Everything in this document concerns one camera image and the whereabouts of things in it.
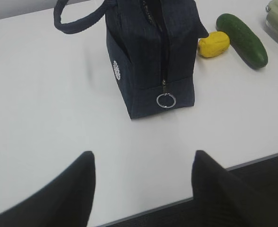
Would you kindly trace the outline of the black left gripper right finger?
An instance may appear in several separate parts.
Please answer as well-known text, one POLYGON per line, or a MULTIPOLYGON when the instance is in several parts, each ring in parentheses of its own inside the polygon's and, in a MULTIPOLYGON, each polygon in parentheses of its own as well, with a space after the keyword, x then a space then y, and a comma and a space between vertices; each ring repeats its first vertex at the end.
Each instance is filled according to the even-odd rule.
POLYGON ((278 201, 253 189, 203 150, 191 184, 201 227, 278 227, 278 201))

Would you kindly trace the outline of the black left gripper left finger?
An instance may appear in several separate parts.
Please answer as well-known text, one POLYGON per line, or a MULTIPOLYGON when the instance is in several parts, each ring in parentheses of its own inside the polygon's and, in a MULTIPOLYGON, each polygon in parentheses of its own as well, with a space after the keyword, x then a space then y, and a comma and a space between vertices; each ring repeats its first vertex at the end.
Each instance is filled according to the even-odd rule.
POLYGON ((95 158, 83 152, 49 184, 0 214, 0 227, 86 227, 96 187, 95 158))

